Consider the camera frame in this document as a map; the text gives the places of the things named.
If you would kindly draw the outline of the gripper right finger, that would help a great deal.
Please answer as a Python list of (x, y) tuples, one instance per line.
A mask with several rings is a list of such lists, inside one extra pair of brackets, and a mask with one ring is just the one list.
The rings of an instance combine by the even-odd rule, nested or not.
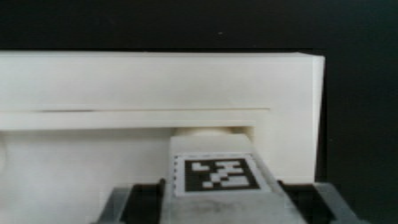
[(359, 218), (334, 185), (327, 182), (279, 186), (307, 224), (371, 224)]

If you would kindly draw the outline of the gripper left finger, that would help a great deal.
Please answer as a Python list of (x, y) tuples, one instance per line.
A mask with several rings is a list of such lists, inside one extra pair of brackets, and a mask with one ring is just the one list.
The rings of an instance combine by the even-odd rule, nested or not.
[(164, 195), (165, 179), (116, 187), (91, 224), (160, 224)]

